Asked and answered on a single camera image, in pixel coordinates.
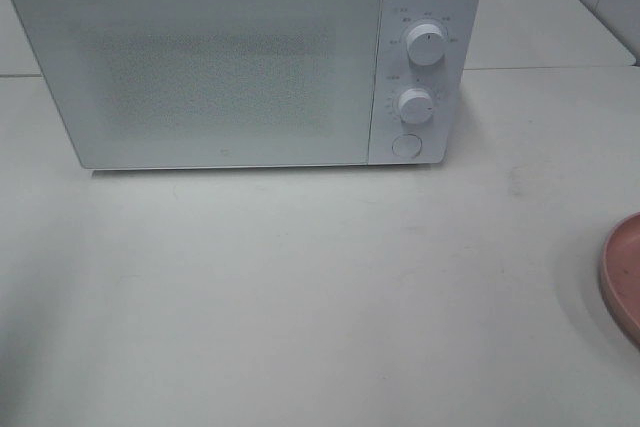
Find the round white door-release button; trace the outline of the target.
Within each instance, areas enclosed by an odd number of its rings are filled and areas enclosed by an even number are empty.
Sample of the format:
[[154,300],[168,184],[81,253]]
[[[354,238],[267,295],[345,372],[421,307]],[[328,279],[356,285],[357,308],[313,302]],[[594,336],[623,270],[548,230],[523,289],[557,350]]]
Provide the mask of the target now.
[[422,140],[413,134],[398,136],[392,143],[393,153],[401,158],[415,158],[422,149]]

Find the white timer knob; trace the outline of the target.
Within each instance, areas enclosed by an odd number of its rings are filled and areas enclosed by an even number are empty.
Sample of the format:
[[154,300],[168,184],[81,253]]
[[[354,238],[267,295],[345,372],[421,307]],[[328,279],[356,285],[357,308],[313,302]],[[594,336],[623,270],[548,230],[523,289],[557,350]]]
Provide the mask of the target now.
[[400,119],[405,124],[420,125],[430,120],[435,103],[431,94],[419,88],[404,91],[397,101]]

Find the pink round plate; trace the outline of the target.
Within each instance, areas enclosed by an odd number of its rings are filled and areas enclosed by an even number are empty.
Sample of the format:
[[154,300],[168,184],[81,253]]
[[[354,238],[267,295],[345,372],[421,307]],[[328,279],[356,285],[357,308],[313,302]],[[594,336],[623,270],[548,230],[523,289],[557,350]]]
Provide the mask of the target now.
[[599,266],[599,286],[612,318],[639,346],[639,213],[608,234]]

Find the white microwave door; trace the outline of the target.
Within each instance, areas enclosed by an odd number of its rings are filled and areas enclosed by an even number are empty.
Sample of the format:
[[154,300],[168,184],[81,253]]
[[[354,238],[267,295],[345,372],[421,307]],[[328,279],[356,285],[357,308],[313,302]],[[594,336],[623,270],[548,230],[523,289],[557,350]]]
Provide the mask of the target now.
[[380,0],[12,0],[94,170],[362,164]]

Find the white upper power knob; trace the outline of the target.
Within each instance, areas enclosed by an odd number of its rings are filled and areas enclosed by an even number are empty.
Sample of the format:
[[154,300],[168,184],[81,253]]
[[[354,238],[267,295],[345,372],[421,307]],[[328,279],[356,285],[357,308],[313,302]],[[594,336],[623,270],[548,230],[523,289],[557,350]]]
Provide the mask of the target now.
[[445,54],[447,43],[445,27],[433,19],[414,23],[405,35],[407,56],[413,64],[420,67],[439,62]]

